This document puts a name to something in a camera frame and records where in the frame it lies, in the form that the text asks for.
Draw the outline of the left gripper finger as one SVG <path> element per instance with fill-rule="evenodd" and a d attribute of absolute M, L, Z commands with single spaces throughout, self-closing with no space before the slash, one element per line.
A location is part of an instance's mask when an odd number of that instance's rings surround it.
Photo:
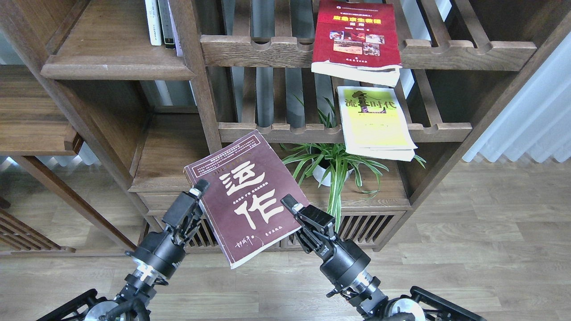
<path fill-rule="evenodd" d="M 197 181 L 193 187 L 190 189 L 190 194 L 196 199 L 201 199 L 204 193 L 207 191 L 210 183 L 204 179 Z"/>

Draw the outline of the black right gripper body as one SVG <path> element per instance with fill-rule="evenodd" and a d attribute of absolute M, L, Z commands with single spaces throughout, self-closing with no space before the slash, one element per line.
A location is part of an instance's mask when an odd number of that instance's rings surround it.
<path fill-rule="evenodd" d="M 366 292 L 372 282 L 366 272 L 371 259 L 352 240 L 340 239 L 335 218 L 312 205 L 295 205 L 294 218 L 302 226 L 295 233 L 302 249 L 323 260 L 320 271 L 335 287 L 327 297 L 341 294 L 353 298 Z"/>

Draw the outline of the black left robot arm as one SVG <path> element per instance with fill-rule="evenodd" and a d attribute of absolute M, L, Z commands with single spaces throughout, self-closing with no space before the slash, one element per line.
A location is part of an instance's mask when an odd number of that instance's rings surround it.
<path fill-rule="evenodd" d="M 61 307 L 44 315 L 43 321 L 148 321 L 147 305 L 156 294 L 154 286 L 167 285 L 186 253 L 184 246 L 196 234 L 203 212 L 199 207 L 208 189 L 199 180 L 188 192 L 182 192 L 163 217 L 162 232 L 150 232 L 134 251 L 127 251 L 137 264 L 125 278 L 126 284 L 112 300 L 96 297 L 88 290 Z"/>

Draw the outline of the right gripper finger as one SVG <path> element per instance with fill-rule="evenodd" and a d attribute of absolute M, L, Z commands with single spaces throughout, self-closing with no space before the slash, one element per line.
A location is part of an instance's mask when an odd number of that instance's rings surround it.
<path fill-rule="evenodd" d="M 286 195 L 281 199 L 282 205 L 292 214 L 292 215 L 306 215 L 309 210 L 307 206 L 309 205 L 308 201 L 305 200 L 305 203 L 299 202 L 291 194 Z"/>

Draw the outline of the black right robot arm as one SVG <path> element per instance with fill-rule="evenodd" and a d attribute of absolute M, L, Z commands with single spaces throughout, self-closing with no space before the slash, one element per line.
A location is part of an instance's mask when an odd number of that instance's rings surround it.
<path fill-rule="evenodd" d="M 380 279 L 366 268 L 369 256 L 352 240 L 342 240 L 335 232 L 335 218 L 312 206 L 304 206 L 291 195 L 281 202 L 292 213 L 301 229 L 296 237 L 306 253 L 322 259 L 320 271 L 334 285 L 327 297 L 344 299 L 365 321 L 481 321 L 483 317 L 459 307 L 420 287 L 410 295 L 389 299 L 380 290 Z"/>

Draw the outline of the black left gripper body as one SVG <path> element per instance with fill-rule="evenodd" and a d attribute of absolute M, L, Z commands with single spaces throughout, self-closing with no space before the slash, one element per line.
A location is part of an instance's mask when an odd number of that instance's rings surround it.
<path fill-rule="evenodd" d="M 182 192 L 163 217 L 162 232 L 151 232 L 134 252 L 127 252 L 137 263 L 134 277 L 153 286 L 166 283 L 184 259 L 185 244 L 197 232 L 203 212 L 202 192 Z"/>

